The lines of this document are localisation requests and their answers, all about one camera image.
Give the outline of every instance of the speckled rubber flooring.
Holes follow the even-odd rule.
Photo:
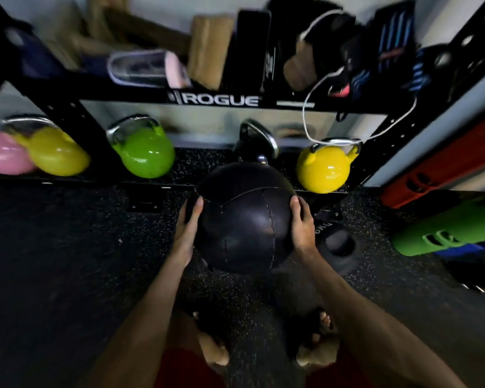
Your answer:
[[[170,192],[161,214],[137,214],[113,187],[0,186],[0,388],[76,384],[158,272],[185,198]],[[400,216],[373,190],[351,193],[342,212],[363,244],[351,285],[484,388],[485,295],[429,255],[397,254],[387,239]],[[230,386],[303,386],[291,332],[320,300],[294,258],[261,278],[196,261],[178,303],[226,342]]]

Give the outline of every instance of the medicine ball seam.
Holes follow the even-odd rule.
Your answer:
[[[266,202],[266,208],[268,209],[269,212],[269,220],[272,223],[272,233],[273,233],[273,254],[272,254],[272,263],[269,265],[269,269],[272,269],[273,267],[273,261],[275,261],[275,228],[273,227],[273,217],[272,217],[272,211],[269,208],[268,201],[266,200],[266,195],[264,193],[264,189],[262,190],[262,197],[264,198],[264,201]]]

